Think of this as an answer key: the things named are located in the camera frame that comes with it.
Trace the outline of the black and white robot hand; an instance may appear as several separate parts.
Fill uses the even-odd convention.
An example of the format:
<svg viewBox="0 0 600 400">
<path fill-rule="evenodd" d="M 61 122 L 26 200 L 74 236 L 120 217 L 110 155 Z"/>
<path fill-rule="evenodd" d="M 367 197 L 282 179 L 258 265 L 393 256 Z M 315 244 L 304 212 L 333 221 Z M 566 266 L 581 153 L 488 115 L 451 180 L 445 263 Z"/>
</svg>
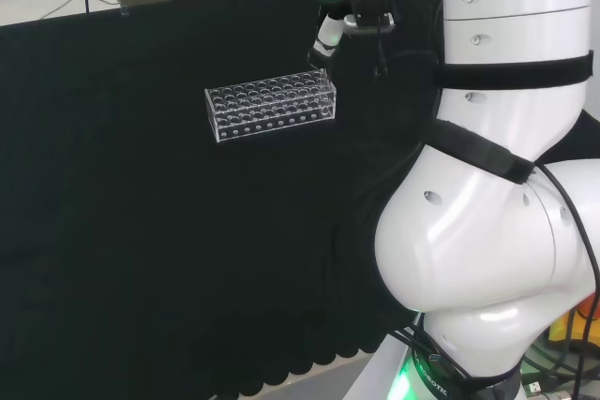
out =
<svg viewBox="0 0 600 400">
<path fill-rule="evenodd" d="M 353 2 L 337 0 L 320 4 L 315 38 L 307 57 L 311 68 L 330 71 L 344 36 L 344 20 L 353 13 Z"/>
</svg>

